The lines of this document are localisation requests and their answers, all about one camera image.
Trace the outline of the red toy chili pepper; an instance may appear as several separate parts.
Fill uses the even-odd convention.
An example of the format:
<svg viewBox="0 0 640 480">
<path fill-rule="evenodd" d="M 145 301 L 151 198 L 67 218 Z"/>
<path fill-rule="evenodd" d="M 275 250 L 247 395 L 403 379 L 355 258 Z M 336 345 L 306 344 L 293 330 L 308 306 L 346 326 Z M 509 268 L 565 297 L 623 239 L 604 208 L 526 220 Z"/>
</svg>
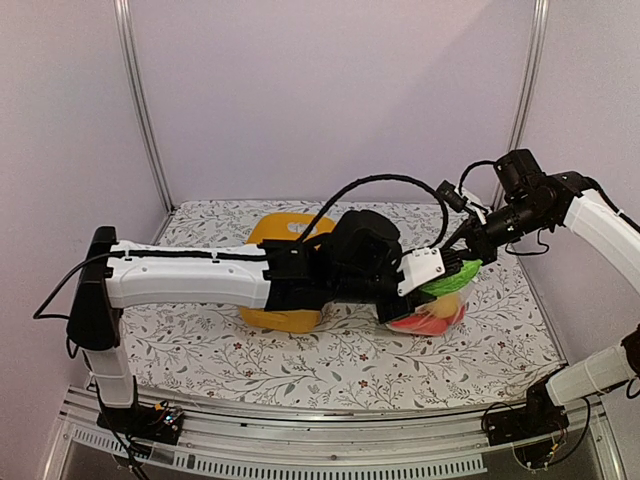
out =
<svg viewBox="0 0 640 480">
<path fill-rule="evenodd" d="M 449 328 L 449 323 L 440 317 L 414 315 L 389 324 L 389 328 L 413 335 L 439 336 Z"/>
</svg>

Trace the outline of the clear zip top bag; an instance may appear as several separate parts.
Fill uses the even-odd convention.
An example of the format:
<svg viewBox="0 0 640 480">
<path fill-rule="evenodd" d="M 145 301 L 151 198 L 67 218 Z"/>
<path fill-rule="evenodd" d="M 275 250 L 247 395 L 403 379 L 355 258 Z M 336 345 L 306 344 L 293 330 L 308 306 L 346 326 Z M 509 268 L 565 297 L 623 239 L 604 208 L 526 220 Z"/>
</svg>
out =
<svg viewBox="0 0 640 480">
<path fill-rule="evenodd" d="M 388 322 L 387 328 L 403 334 L 443 335 L 464 318 L 482 266 L 481 260 L 465 260 L 457 274 L 427 284 L 420 292 L 431 294 L 435 299 L 404 318 Z"/>
</svg>

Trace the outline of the yellow toy lemon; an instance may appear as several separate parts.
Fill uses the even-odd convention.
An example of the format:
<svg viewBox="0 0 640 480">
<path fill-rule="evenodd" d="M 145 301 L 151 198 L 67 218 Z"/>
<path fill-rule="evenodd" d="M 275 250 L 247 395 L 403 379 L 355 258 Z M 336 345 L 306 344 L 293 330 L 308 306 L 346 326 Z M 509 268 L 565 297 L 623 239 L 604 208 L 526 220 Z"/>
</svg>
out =
<svg viewBox="0 0 640 480">
<path fill-rule="evenodd" d="M 457 293 L 451 293 L 437 298 L 429 305 L 429 311 L 438 318 L 449 318 L 455 316 L 461 305 L 461 300 Z"/>
</svg>

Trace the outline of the green toy cucumber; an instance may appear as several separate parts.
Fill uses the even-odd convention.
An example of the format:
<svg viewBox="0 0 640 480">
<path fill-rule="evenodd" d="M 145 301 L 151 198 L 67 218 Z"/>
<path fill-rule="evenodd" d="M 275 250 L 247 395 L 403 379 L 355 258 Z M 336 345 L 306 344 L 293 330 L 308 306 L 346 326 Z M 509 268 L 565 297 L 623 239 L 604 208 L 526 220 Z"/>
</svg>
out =
<svg viewBox="0 0 640 480">
<path fill-rule="evenodd" d="M 457 292 L 474 280 L 482 265 L 481 260 L 465 260 L 458 273 L 428 282 L 420 287 L 420 291 L 434 297 L 442 297 Z"/>
</svg>

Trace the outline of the red toy tomato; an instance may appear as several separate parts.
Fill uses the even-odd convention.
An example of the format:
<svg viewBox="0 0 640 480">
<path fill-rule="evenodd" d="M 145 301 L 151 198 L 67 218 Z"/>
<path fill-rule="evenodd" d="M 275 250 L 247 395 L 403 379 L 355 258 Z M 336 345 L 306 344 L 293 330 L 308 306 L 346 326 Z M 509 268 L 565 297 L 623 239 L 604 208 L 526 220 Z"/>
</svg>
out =
<svg viewBox="0 0 640 480">
<path fill-rule="evenodd" d="M 463 320 L 464 316 L 465 316 L 466 310 L 467 310 L 466 306 L 462 305 L 459 308 L 459 310 L 456 313 L 456 315 L 451 317 L 451 321 L 449 322 L 449 324 L 450 325 L 456 325 L 456 324 L 460 323 Z"/>
</svg>

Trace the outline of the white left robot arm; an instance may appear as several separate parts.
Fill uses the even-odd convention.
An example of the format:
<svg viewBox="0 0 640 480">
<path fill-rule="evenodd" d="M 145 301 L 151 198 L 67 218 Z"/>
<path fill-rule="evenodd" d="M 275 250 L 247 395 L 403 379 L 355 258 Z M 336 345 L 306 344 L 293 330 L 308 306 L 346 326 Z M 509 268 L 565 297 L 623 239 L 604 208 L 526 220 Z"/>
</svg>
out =
<svg viewBox="0 0 640 480">
<path fill-rule="evenodd" d="M 67 334 L 86 356 L 111 419 L 128 434 L 148 426 L 136 402 L 119 326 L 133 306 L 219 303 L 245 309 L 250 324 L 309 333 L 333 301 L 373 304 L 384 322 L 412 313 L 419 288 L 444 271 L 433 247 L 403 252 L 399 231 L 370 210 L 349 211 L 329 231 L 263 239 L 229 249 L 180 249 L 119 240 L 96 230 L 71 308 Z"/>
</svg>

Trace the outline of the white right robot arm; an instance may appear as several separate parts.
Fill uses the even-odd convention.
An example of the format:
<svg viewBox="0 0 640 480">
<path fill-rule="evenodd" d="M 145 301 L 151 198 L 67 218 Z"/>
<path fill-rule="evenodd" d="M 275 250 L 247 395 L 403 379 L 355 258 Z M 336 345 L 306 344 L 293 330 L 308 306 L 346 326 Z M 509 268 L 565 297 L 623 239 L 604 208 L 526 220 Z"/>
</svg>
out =
<svg viewBox="0 0 640 480">
<path fill-rule="evenodd" d="M 523 236 L 564 227 L 603 257 L 639 289 L 639 226 L 610 200 L 600 184 L 575 171 L 545 173 L 528 149 L 516 149 L 490 165 L 504 191 L 505 205 L 484 220 L 469 216 L 447 239 L 462 240 L 464 253 L 488 265 L 501 246 Z M 639 377 L 639 331 L 619 344 L 596 352 L 552 374 L 541 387 L 543 397 L 523 407 L 517 427 L 537 436 L 552 424 L 556 407 L 605 394 Z"/>
</svg>

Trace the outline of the yellow plastic basket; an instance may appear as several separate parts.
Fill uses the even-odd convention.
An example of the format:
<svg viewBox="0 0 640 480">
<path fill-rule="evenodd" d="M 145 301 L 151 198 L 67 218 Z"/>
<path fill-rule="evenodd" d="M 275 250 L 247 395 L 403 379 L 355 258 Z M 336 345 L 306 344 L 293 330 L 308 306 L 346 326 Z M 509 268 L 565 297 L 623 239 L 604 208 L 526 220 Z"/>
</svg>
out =
<svg viewBox="0 0 640 480">
<path fill-rule="evenodd" d="M 312 214 L 278 212 L 264 216 L 254 227 L 246 244 L 259 244 L 263 240 L 295 240 L 311 223 Z M 275 331 L 306 334 L 321 321 L 320 311 L 264 311 L 238 308 L 242 320 L 253 327 Z"/>
</svg>

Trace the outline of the floral tablecloth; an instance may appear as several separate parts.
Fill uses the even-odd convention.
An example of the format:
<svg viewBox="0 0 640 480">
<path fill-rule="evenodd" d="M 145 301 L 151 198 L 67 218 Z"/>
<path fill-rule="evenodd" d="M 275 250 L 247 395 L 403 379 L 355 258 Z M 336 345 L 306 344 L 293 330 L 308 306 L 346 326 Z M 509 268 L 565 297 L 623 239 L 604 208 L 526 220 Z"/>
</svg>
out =
<svg viewBox="0 0 640 480">
<path fill-rule="evenodd" d="M 221 304 L 134 307 L 122 318 L 141 387 L 264 405 L 350 410 L 517 401 L 564 362 L 520 261 L 500 254 L 476 278 L 460 323 L 438 337 L 378 324 L 337 304 L 308 334 L 247 325 Z"/>
</svg>

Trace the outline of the right aluminium frame post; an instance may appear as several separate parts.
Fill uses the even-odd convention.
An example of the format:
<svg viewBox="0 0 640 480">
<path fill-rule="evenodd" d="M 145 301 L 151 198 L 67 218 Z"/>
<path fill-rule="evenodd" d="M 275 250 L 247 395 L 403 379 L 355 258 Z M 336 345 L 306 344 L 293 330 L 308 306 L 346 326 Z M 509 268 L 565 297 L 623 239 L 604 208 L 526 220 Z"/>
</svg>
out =
<svg viewBox="0 0 640 480">
<path fill-rule="evenodd" d="M 533 2 L 533 13 L 522 82 L 507 142 L 508 151 L 518 149 L 522 144 L 525 134 L 544 53 L 549 10 L 549 0 L 535 0 Z"/>
</svg>

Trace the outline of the aluminium frame post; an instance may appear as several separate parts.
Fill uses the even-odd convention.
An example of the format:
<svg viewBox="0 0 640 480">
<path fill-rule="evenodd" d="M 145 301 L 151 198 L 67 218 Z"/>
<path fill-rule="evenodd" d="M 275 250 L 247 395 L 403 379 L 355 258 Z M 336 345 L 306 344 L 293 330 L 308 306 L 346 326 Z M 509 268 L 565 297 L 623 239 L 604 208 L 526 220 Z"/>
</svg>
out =
<svg viewBox="0 0 640 480">
<path fill-rule="evenodd" d="M 508 151 L 518 149 L 522 144 L 525 134 L 544 53 L 549 10 L 549 0 L 535 0 L 533 2 L 533 13 L 522 82 L 507 142 Z"/>
<path fill-rule="evenodd" d="M 175 210 L 175 202 L 171 195 L 164 165 L 162 164 L 146 99 L 136 46 L 131 4 L 127 0 L 115 0 L 113 5 L 125 73 L 145 155 L 163 209 L 168 214 L 171 214 Z"/>
</svg>

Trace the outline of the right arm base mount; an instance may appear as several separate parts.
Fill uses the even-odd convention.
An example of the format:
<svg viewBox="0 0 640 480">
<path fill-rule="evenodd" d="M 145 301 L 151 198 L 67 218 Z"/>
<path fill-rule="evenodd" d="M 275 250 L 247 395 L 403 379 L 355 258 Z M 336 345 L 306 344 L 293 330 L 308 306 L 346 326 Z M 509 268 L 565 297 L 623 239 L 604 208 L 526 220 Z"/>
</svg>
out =
<svg viewBox="0 0 640 480">
<path fill-rule="evenodd" d="M 528 469 L 540 469 L 552 463 L 569 427 L 565 409 L 556 406 L 547 392 L 547 380 L 545 377 L 527 389 L 523 406 L 497 402 L 488 407 L 481 418 L 481 429 L 491 446 L 546 436 L 540 442 L 515 448 L 516 460 Z"/>
</svg>

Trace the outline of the front aluminium rail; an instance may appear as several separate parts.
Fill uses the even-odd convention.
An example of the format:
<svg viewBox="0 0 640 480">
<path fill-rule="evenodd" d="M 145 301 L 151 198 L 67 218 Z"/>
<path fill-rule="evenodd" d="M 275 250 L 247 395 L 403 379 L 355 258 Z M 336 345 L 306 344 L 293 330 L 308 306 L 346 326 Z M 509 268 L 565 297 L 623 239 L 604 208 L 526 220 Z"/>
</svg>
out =
<svg viewBox="0 0 640 480">
<path fill-rule="evenodd" d="M 485 405 L 443 410 L 266 406 L 141 388 L 140 400 L 184 409 L 174 445 L 141 457 L 148 479 L 628 479 L 599 400 L 567 410 L 569 428 L 547 465 L 526 459 L 550 436 L 493 445 Z"/>
</svg>

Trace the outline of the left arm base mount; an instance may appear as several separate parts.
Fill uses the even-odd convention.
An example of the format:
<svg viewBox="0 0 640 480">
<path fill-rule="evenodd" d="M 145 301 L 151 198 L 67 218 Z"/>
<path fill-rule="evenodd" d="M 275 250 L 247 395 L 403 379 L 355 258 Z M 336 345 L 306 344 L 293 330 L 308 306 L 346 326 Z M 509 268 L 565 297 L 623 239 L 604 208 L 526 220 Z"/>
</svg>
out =
<svg viewBox="0 0 640 480">
<path fill-rule="evenodd" d="M 135 377 L 132 377 L 132 380 L 133 397 L 126 407 L 107 406 L 99 386 L 96 386 L 100 407 L 97 425 L 122 434 L 128 440 L 141 439 L 176 446 L 183 429 L 183 409 L 179 406 L 170 406 L 167 401 L 161 401 L 154 406 L 141 404 L 137 380 Z"/>
</svg>

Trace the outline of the left aluminium frame post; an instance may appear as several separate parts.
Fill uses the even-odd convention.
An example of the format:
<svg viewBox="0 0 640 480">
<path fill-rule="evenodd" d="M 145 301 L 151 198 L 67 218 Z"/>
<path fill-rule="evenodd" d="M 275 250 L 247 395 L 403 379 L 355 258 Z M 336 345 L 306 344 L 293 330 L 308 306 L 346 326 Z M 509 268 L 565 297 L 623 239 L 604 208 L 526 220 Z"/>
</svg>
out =
<svg viewBox="0 0 640 480">
<path fill-rule="evenodd" d="M 131 4 L 127 0 L 115 0 L 113 5 L 125 73 L 145 155 L 163 209 L 168 214 L 171 214 L 175 210 L 175 202 L 171 195 L 164 165 L 162 164 L 146 99 L 136 46 Z"/>
</svg>

